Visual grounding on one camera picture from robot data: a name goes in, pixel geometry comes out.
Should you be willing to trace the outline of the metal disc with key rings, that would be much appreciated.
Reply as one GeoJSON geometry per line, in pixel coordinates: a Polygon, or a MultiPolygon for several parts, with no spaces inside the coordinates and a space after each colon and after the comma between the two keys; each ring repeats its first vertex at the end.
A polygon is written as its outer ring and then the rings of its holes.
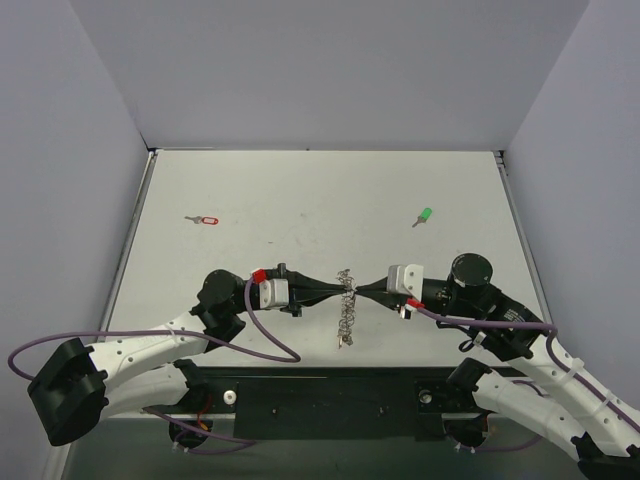
{"type": "Polygon", "coordinates": [[[350,269],[337,273],[336,279],[344,287],[341,294],[341,313],[338,322],[338,348],[353,345],[353,327],[356,319],[356,284],[350,269]]]}

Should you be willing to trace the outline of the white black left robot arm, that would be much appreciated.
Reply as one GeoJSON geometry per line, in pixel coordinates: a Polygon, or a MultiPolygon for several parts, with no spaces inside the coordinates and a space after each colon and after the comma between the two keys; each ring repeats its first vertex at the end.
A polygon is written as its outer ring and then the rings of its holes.
{"type": "Polygon", "coordinates": [[[105,332],[92,344],[80,333],[56,336],[57,348],[27,393],[53,446],[70,444],[102,419],[130,410],[175,404],[192,412],[206,397],[192,357],[220,347],[259,355],[232,342],[246,326],[241,314],[278,310],[298,317],[346,291],[285,264],[258,269],[247,280],[218,269],[205,278],[194,307],[157,327],[105,332]]]}

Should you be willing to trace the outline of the key with green cap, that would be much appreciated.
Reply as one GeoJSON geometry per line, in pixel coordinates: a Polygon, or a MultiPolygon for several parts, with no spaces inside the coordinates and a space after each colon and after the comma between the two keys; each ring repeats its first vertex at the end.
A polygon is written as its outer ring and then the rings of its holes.
{"type": "Polygon", "coordinates": [[[424,208],[420,215],[417,217],[416,221],[413,223],[412,227],[415,228],[418,225],[424,224],[432,215],[433,210],[431,208],[424,208]]]}

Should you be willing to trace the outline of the key with red tag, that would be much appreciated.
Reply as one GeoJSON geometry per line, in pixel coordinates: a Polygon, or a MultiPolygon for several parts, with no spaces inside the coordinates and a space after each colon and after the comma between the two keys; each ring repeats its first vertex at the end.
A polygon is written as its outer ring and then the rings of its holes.
{"type": "Polygon", "coordinates": [[[212,216],[185,216],[184,219],[201,225],[215,226],[219,223],[219,219],[212,216]]]}

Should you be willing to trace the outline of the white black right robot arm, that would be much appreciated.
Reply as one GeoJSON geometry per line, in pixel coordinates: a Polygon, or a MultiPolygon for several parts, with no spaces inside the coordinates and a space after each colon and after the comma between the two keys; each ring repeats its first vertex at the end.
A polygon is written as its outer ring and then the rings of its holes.
{"type": "Polygon", "coordinates": [[[394,265],[387,276],[356,293],[408,318],[419,312],[461,328],[472,346],[528,377],[542,395],[515,384],[478,360],[466,358],[450,375],[449,402],[476,404],[555,444],[588,479],[639,476],[639,412],[607,389],[559,342],[554,325],[492,285],[483,256],[456,257],[448,277],[427,279],[420,265],[394,265]]]}

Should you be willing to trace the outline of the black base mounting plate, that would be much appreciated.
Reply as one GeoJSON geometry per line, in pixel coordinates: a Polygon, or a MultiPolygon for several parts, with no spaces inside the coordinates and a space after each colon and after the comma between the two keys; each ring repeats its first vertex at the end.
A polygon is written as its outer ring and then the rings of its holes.
{"type": "Polygon", "coordinates": [[[365,440],[454,436],[480,445],[487,411],[448,384],[450,367],[206,367],[171,414],[233,419],[250,440],[365,440]]]}

